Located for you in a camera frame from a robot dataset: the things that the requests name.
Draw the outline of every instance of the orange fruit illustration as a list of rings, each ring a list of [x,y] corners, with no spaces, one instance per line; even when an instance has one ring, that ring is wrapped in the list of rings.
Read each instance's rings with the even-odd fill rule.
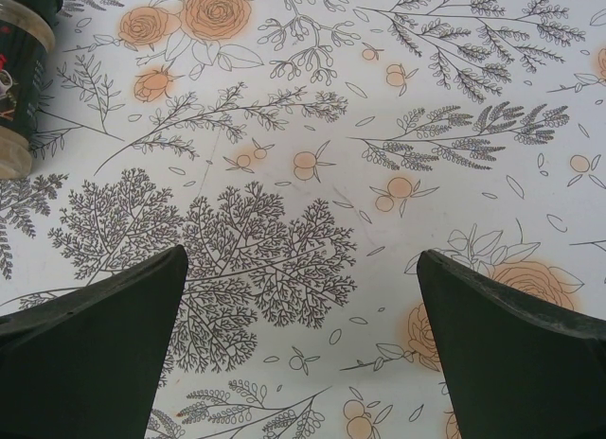
[[[372,425],[366,417],[356,417],[348,423],[348,435],[351,439],[368,439],[372,434]]]
[[[587,172],[591,165],[586,157],[583,157],[582,155],[575,155],[570,159],[570,167],[576,172]]]
[[[265,149],[257,149],[255,150],[255,152],[253,153],[253,155],[255,155],[255,158],[257,158],[258,160],[262,160],[267,156],[267,150]]]
[[[388,196],[380,196],[375,201],[375,206],[382,212],[389,212],[394,208],[394,200]]]
[[[406,80],[402,73],[394,72],[387,75],[387,84],[394,87],[402,87]]]
[[[397,65],[396,63],[392,63],[387,67],[387,75],[390,73],[399,73],[402,75],[403,72],[401,71],[401,66]]]
[[[248,167],[250,165],[250,157],[248,155],[241,155],[236,160],[239,167]]]
[[[364,415],[364,404],[357,399],[351,399],[343,407],[343,414],[347,420],[351,420],[356,417]]]
[[[296,167],[315,167],[317,163],[317,158],[315,158],[315,155],[311,152],[299,152],[297,155],[294,156],[294,165]]]
[[[367,61],[372,61],[373,59],[375,59],[376,56],[377,54],[372,49],[365,49],[362,52],[362,57]]]
[[[294,176],[299,181],[308,181],[313,177],[313,168],[312,167],[296,167],[294,169]]]
[[[413,192],[413,186],[403,177],[396,177],[387,184],[387,191],[394,198],[408,198]]]

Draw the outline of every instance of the table surface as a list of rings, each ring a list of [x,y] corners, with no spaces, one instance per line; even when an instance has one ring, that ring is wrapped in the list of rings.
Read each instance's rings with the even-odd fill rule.
[[[2,312],[182,243],[147,437],[458,439],[417,258],[606,317],[605,25],[605,0],[65,0],[33,174],[0,184]]]

